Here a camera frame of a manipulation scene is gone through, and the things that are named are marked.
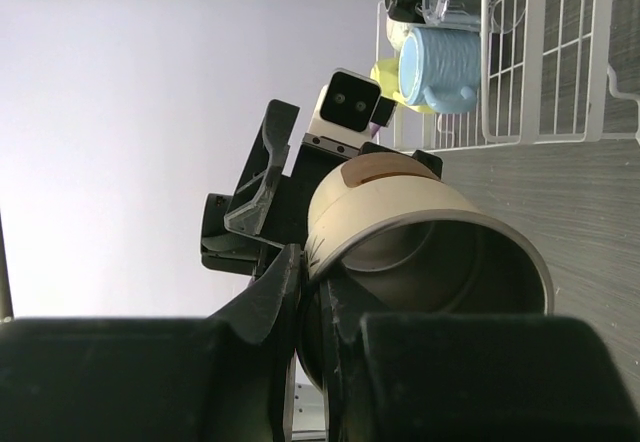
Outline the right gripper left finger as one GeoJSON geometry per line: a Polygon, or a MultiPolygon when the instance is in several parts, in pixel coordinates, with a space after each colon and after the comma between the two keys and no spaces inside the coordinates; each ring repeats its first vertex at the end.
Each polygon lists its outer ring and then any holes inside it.
{"type": "Polygon", "coordinates": [[[301,248],[288,245],[266,272],[211,316],[206,441],[289,441],[301,248]]]}

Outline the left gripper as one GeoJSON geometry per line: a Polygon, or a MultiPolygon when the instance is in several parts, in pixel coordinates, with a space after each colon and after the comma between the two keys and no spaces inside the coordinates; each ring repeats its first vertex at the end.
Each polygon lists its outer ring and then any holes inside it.
{"type": "Polygon", "coordinates": [[[281,176],[298,113],[297,106],[271,100],[235,192],[207,196],[200,237],[205,268],[261,275],[283,245],[305,243],[311,197],[331,170],[357,155],[389,150],[374,142],[359,149],[334,141],[304,142],[291,174],[281,176]],[[249,237],[261,231],[264,241],[249,237]]]}

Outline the blue mug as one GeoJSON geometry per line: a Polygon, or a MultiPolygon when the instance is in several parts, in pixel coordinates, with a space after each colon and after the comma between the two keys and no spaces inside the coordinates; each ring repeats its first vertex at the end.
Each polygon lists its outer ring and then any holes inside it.
{"type": "Polygon", "coordinates": [[[481,39],[473,32],[415,27],[400,51],[399,92],[410,106],[447,115],[471,112],[481,75],[481,39]]]}

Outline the white speckled mug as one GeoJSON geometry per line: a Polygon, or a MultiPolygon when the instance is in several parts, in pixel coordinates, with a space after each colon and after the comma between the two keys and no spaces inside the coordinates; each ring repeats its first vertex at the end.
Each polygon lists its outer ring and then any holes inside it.
{"type": "Polygon", "coordinates": [[[386,19],[386,37],[391,47],[400,52],[413,25],[406,22],[399,22],[388,17],[386,19]]]}

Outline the steel cup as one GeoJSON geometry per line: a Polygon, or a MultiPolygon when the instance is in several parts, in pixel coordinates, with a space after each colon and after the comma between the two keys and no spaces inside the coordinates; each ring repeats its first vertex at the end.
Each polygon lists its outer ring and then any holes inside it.
{"type": "Polygon", "coordinates": [[[406,156],[361,155],[331,170],[311,197],[307,228],[298,354],[322,390],[320,288],[332,276],[350,277],[391,313],[554,309],[551,275],[534,245],[406,156]]]}

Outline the yellow mug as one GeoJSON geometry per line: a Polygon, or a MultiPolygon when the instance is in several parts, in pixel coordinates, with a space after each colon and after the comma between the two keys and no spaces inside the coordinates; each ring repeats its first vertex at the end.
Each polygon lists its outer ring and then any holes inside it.
{"type": "Polygon", "coordinates": [[[426,104],[409,105],[404,100],[399,89],[398,67],[398,58],[379,59],[372,67],[370,78],[380,86],[381,95],[416,113],[434,114],[434,111],[426,104]]]}

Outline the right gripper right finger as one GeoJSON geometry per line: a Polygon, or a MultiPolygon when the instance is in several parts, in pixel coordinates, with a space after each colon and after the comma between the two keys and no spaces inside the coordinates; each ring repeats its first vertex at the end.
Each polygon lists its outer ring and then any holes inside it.
{"type": "Polygon", "coordinates": [[[330,441],[370,441],[375,398],[371,393],[361,319],[388,307],[348,276],[332,276],[320,288],[322,376],[330,441]]]}

